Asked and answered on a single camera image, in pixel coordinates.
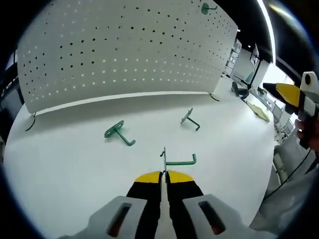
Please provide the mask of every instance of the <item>green hook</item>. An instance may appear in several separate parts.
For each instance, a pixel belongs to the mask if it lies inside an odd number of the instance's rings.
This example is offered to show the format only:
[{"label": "green hook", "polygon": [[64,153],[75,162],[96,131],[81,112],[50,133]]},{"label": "green hook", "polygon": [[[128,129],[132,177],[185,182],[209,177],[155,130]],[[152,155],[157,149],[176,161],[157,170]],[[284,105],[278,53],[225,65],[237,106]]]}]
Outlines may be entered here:
[{"label": "green hook", "polygon": [[203,6],[201,7],[201,12],[207,15],[209,10],[216,10],[216,9],[217,9],[217,6],[215,8],[209,8],[209,5],[207,3],[204,3]]},{"label": "green hook", "polygon": [[176,165],[193,165],[197,162],[196,159],[196,154],[193,153],[193,161],[189,161],[189,162],[167,162],[166,161],[166,149],[164,147],[164,151],[161,153],[160,157],[164,156],[164,170],[166,172],[166,166],[167,165],[171,165],[171,166],[176,166]]},{"label": "green hook", "polygon": [[199,128],[200,128],[200,125],[199,125],[198,123],[196,123],[195,121],[193,121],[193,120],[189,117],[190,114],[192,113],[192,111],[193,111],[193,108],[191,108],[191,109],[188,111],[188,113],[184,116],[184,118],[181,119],[180,124],[184,123],[185,120],[189,120],[189,121],[191,121],[192,123],[194,123],[195,125],[197,125],[196,131],[198,131]]},{"label": "green hook", "polygon": [[128,146],[132,146],[133,144],[135,144],[135,140],[133,140],[132,142],[128,142],[128,140],[119,132],[119,130],[122,128],[122,126],[124,125],[124,120],[121,120],[120,122],[118,122],[116,125],[112,126],[111,128],[109,128],[105,134],[104,137],[108,138],[111,135],[117,133],[122,140],[124,140],[124,142],[128,145]]}]

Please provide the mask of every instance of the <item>white pegboard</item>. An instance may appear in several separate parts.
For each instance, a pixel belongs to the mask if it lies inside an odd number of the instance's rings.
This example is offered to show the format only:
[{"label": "white pegboard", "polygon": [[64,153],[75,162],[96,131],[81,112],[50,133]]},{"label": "white pegboard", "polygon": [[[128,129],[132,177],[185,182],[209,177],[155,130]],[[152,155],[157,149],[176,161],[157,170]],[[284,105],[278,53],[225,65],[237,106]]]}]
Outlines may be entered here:
[{"label": "white pegboard", "polygon": [[237,25],[220,7],[202,14],[202,5],[202,0],[50,2],[18,45],[28,111],[107,95],[213,91]]}]

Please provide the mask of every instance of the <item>cable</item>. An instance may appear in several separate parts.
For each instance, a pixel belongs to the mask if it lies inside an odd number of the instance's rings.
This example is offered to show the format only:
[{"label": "cable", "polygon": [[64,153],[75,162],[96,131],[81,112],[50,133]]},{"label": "cable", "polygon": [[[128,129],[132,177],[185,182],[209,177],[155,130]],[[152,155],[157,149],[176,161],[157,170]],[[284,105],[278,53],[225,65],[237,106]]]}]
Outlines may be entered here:
[{"label": "cable", "polygon": [[274,193],[276,193],[287,181],[288,179],[290,179],[290,177],[292,176],[292,174],[294,172],[296,172],[296,170],[298,168],[300,168],[300,166],[303,164],[303,162],[307,159],[308,155],[310,154],[311,149],[309,149],[308,153],[306,154],[306,156],[304,157],[304,159],[301,161],[301,163],[297,166],[297,168],[294,169],[294,171],[292,171],[292,173],[288,176],[288,178],[277,188],[275,189],[273,192],[271,192],[271,194],[267,195],[263,201],[265,201],[266,199],[268,199],[270,196],[272,196]]},{"label": "cable", "polygon": [[214,98],[213,95],[212,95],[210,92],[207,92],[207,93],[209,93],[210,97],[212,97],[214,100],[216,100],[216,101],[218,101],[218,102],[220,101],[220,100]]},{"label": "cable", "polygon": [[25,131],[29,131],[29,130],[32,128],[32,126],[34,125],[34,123],[35,123],[35,114],[36,114],[36,112],[33,114],[33,123],[32,123],[31,126],[30,126],[29,128],[27,128]]}]

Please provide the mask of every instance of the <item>person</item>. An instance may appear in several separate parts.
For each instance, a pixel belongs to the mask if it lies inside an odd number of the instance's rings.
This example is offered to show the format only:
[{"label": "person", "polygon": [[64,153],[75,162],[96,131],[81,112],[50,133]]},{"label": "person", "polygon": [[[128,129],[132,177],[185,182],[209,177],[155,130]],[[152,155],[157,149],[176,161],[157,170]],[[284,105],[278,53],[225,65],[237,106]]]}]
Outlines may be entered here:
[{"label": "person", "polygon": [[[297,137],[300,139],[303,138],[303,130],[305,130],[305,123],[297,119],[295,120],[295,126],[299,129],[299,131],[297,132]],[[314,132],[309,140],[309,147],[313,149],[315,152],[319,152],[319,120],[315,121]]]}]

